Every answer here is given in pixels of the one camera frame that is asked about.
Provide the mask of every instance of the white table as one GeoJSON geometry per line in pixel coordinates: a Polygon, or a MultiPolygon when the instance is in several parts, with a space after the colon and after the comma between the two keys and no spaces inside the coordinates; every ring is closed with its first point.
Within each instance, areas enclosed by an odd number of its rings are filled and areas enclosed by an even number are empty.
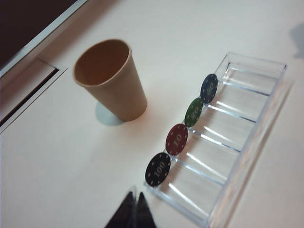
{"type": "Polygon", "coordinates": [[[90,4],[41,55],[68,70],[1,134],[1,227],[100,228],[133,185],[158,227],[196,227],[146,192],[144,172],[229,51],[286,62],[294,84],[228,227],[302,227],[304,2],[90,4]],[[107,38],[131,45],[148,99],[132,122],[117,120],[72,79],[79,55],[107,38]]]}

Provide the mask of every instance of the brown paper cup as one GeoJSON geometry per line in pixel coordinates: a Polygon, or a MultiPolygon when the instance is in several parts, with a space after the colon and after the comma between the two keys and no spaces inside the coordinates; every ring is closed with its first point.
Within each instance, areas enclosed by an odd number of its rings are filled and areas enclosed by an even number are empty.
{"type": "Polygon", "coordinates": [[[74,80],[121,120],[134,120],[146,110],[131,48],[122,40],[90,47],[75,63],[74,80]]]}

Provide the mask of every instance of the cup rim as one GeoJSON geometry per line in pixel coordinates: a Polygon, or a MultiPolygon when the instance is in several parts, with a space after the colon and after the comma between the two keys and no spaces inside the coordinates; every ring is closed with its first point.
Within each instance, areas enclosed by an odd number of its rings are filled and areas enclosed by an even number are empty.
{"type": "Polygon", "coordinates": [[[82,87],[86,87],[86,88],[93,88],[93,87],[97,87],[97,86],[105,86],[106,84],[108,84],[109,82],[111,82],[111,81],[113,81],[113,80],[115,80],[115,79],[117,78],[117,75],[120,74],[120,72],[123,70],[124,66],[128,63],[128,61],[129,61],[129,59],[130,59],[130,57],[131,57],[131,54],[132,54],[132,50],[131,50],[130,45],[128,45],[127,42],[125,42],[125,41],[122,40],[122,39],[116,39],[116,38],[106,39],[106,40],[103,40],[103,41],[98,42],[98,43],[96,43],[96,44],[93,44],[92,46],[90,46],[89,48],[87,48],[87,49],[78,57],[77,61],[74,63],[74,66],[73,66],[73,79],[74,79],[74,81],[75,81],[77,84],[79,84],[79,85],[82,86],[82,87]],[[77,63],[79,62],[79,60],[81,59],[81,57],[82,57],[85,53],[87,53],[89,50],[93,49],[95,46],[100,45],[100,44],[102,44],[102,43],[105,43],[105,42],[107,42],[107,41],[120,41],[120,42],[124,43],[124,44],[128,47],[129,53],[128,53],[127,59],[125,60],[125,62],[123,63],[123,65],[119,68],[119,70],[118,70],[112,77],[110,77],[108,80],[106,80],[106,81],[104,81],[104,82],[102,82],[102,83],[100,83],[100,84],[96,84],[96,85],[87,85],[87,84],[84,84],[84,83],[78,81],[78,80],[76,79],[76,77],[75,77],[75,67],[76,67],[77,63]]]}

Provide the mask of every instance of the clear acrylic chip tray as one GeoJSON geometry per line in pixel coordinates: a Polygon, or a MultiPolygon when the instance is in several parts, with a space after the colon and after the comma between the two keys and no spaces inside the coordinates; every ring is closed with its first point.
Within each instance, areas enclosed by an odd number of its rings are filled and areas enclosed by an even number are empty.
{"type": "Polygon", "coordinates": [[[286,64],[228,53],[218,89],[150,192],[200,227],[225,227],[284,101],[286,64]]]}

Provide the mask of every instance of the poker chip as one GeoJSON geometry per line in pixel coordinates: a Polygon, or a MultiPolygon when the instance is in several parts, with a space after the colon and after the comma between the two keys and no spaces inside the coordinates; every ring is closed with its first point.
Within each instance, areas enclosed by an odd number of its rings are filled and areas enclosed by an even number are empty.
{"type": "Polygon", "coordinates": [[[200,117],[203,108],[203,100],[201,98],[194,99],[189,105],[185,115],[185,125],[192,127],[200,117]]]}
{"type": "Polygon", "coordinates": [[[167,153],[161,152],[155,155],[149,162],[146,169],[146,182],[154,187],[161,184],[167,177],[171,166],[170,157],[167,153]]]}
{"type": "Polygon", "coordinates": [[[215,96],[218,88],[218,77],[215,74],[209,74],[200,89],[200,97],[204,103],[210,103],[215,96]]]}
{"type": "Polygon", "coordinates": [[[179,123],[171,128],[166,139],[166,151],[175,156],[185,147],[188,138],[188,129],[179,123]]]}

